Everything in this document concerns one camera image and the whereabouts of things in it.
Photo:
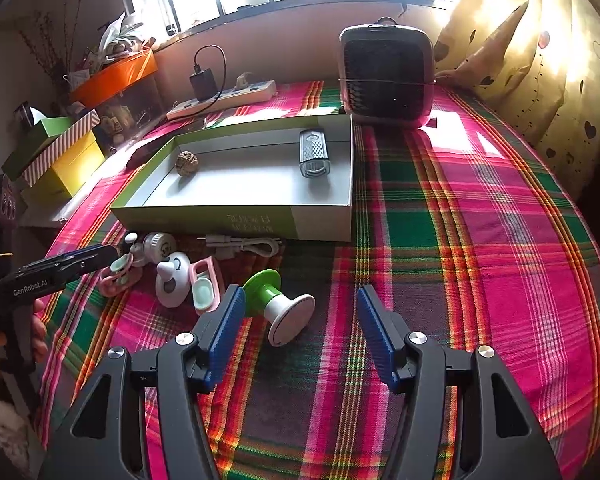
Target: green and white spool toy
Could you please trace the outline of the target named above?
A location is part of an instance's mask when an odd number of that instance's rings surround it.
[[[245,316],[264,316],[271,323],[269,342],[282,346],[295,338],[309,323],[315,299],[309,294],[290,300],[280,292],[280,275],[265,269],[250,277],[242,287],[247,297]]]

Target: walnut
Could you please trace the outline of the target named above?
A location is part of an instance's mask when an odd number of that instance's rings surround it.
[[[176,171],[180,176],[189,176],[198,170],[198,158],[191,152],[181,152],[176,159]]]

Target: human hand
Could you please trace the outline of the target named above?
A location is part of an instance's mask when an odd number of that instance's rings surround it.
[[[44,361],[48,347],[45,343],[46,327],[42,323],[42,320],[35,315],[35,313],[42,312],[45,305],[42,300],[36,300],[33,303],[33,320],[31,323],[31,350],[33,352],[33,358],[37,363]],[[6,336],[0,332],[0,346],[4,346],[7,343]]]

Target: white cable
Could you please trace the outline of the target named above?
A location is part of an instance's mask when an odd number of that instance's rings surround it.
[[[219,260],[233,258],[239,251],[248,251],[264,258],[271,258],[280,250],[279,238],[239,238],[224,235],[207,235],[199,238],[204,240],[207,247],[215,247]]]

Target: window frame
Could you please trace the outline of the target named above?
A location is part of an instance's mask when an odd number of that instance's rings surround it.
[[[125,8],[128,13],[134,12],[134,6],[132,0],[123,0],[125,3]],[[282,9],[292,9],[295,7],[304,7],[310,5],[319,5],[319,4],[327,4],[327,3],[364,3],[364,2],[380,2],[380,3],[393,3],[399,4],[402,6],[412,5],[412,6],[421,6],[421,7],[432,7],[435,9],[445,9],[449,10],[453,7],[453,2],[448,0],[269,0],[266,3],[259,4],[251,7],[243,7],[234,12],[225,13],[222,8],[222,2],[220,0],[216,0],[216,5],[218,6],[218,16],[212,18],[210,20],[206,20],[206,22],[197,23],[185,30],[180,30],[180,23],[178,22],[178,15],[176,9],[173,5],[172,0],[163,0],[165,3],[169,5],[169,18],[173,18],[173,23],[176,27],[176,34],[168,37],[165,41],[161,42],[156,50],[161,50],[177,41],[183,40],[184,38],[188,38],[189,36],[193,36],[199,32],[204,32],[205,30],[209,30],[210,28],[217,27],[219,25],[224,25],[225,23],[236,22],[243,18],[250,18],[253,16],[259,16],[261,14],[266,14],[268,12],[275,12],[277,10]]]

